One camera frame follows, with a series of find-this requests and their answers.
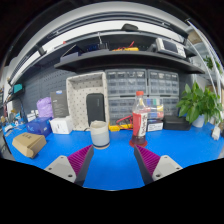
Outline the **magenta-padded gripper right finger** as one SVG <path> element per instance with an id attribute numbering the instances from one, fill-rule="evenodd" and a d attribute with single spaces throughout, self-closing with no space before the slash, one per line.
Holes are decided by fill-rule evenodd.
<path id="1" fill-rule="evenodd" d="M 134 147 L 134 155 L 145 185 L 182 169 L 182 167 L 168 155 L 159 156 L 138 145 Z"/>

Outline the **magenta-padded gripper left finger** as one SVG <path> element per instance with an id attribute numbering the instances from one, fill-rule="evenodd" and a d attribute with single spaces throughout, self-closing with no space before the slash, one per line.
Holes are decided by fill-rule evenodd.
<path id="1" fill-rule="evenodd" d="M 68 157 L 60 155 L 45 168 L 45 171 L 82 186 L 93 155 L 94 148 L 92 145 L 89 145 Z"/>

